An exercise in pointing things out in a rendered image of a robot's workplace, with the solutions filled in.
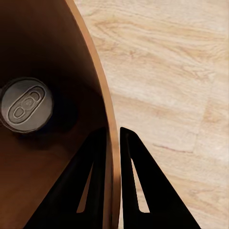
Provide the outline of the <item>trash can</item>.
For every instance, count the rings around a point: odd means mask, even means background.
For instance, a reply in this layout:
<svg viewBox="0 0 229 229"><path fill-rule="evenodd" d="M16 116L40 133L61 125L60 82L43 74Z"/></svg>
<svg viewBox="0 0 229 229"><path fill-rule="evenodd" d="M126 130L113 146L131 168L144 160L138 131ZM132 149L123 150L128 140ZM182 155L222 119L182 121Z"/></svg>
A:
<svg viewBox="0 0 229 229"><path fill-rule="evenodd" d="M115 111L94 41L73 0L0 0L0 92L44 79L77 106L73 129L20 135L0 122L0 229L23 229L88 135L106 127L103 229L118 229L121 157ZM85 210L92 169L76 213Z"/></svg>

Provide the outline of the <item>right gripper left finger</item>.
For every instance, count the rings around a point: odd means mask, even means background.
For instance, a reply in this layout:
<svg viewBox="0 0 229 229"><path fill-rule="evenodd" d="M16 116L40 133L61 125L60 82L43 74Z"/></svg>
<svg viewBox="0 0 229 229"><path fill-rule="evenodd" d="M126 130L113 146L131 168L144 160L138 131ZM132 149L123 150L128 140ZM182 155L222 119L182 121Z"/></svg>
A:
<svg viewBox="0 0 229 229"><path fill-rule="evenodd" d="M103 229L106 127L91 132L23 229ZM89 173L82 213L76 213Z"/></svg>

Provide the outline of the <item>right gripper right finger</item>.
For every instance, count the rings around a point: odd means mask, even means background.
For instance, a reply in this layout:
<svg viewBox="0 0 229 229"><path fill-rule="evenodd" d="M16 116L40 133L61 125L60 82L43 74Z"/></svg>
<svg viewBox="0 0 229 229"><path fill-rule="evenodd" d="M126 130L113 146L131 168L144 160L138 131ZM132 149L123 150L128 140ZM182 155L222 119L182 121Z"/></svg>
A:
<svg viewBox="0 0 229 229"><path fill-rule="evenodd" d="M120 128L124 229L201 229L140 137ZM150 213L139 210L133 160Z"/></svg>

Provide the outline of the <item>can of soda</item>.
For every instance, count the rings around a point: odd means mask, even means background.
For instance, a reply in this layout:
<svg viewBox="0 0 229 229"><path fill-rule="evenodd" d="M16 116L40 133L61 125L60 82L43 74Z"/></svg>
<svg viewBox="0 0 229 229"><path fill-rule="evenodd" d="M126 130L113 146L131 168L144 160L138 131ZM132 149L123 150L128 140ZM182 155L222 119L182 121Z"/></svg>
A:
<svg viewBox="0 0 229 229"><path fill-rule="evenodd" d="M74 101L44 79L18 77L0 92L0 122L20 135L64 135L77 118Z"/></svg>

